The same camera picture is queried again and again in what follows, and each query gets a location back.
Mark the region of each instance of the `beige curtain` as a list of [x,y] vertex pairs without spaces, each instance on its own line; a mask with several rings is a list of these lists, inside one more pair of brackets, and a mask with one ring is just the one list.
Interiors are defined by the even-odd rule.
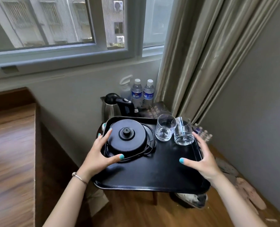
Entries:
[[201,121],[280,0],[175,0],[155,101]]

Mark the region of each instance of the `drinking glass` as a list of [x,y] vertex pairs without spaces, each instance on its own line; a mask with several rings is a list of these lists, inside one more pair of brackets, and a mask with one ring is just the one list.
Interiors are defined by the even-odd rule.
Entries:
[[158,117],[156,127],[156,137],[160,141],[168,141],[171,139],[176,128],[177,122],[175,117],[169,114],[162,114]]
[[187,119],[187,121],[184,121],[182,117],[176,118],[177,126],[174,131],[174,137],[176,144],[179,145],[189,145],[192,144],[195,140],[191,128],[191,120]]

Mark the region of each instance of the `power cord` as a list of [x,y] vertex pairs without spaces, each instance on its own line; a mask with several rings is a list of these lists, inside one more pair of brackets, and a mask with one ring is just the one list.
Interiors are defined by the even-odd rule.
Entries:
[[[138,154],[135,154],[135,155],[133,155],[133,156],[131,156],[131,157],[128,157],[128,158],[125,158],[125,159],[123,159],[123,160],[121,160],[121,161],[119,161],[118,163],[127,163],[127,162],[129,162],[129,161],[131,161],[131,160],[135,160],[135,159],[137,159],[137,158],[139,158],[139,157],[141,157],[141,156],[147,156],[147,155],[149,155],[151,152],[152,152],[152,150],[153,150],[153,148],[155,147],[155,139],[156,139],[156,136],[155,136],[155,133],[154,133],[154,131],[153,131],[153,129],[151,128],[151,127],[149,127],[148,125],[146,125],[146,124],[144,124],[144,123],[140,123],[142,126],[146,126],[146,127],[148,127],[150,130],[151,130],[151,133],[152,133],[152,135],[153,135],[153,145],[150,147],[149,145],[146,145],[146,147],[145,147],[145,149],[144,149],[144,151],[142,151],[142,152],[140,152],[140,153],[138,153]],[[105,155],[107,156],[107,157],[111,157],[110,155],[109,155],[109,153],[108,153],[108,148],[107,148],[107,142],[105,143],[105,145],[104,145],[104,153],[105,153]]]

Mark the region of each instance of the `stainless steel kettle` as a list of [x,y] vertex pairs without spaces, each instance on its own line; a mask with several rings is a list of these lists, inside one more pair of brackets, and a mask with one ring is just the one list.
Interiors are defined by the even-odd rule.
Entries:
[[102,100],[102,122],[114,116],[134,116],[134,104],[128,99],[121,98],[116,93],[100,97]]

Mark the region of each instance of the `silver bracelet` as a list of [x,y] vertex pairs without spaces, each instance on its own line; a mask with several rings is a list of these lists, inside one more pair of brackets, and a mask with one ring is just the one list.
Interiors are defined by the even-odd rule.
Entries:
[[72,177],[77,177],[80,181],[82,181],[82,182],[85,183],[86,185],[88,184],[88,183],[86,183],[84,180],[82,180],[82,178],[79,177],[79,176],[76,174],[76,172],[73,172],[73,173],[72,173]]

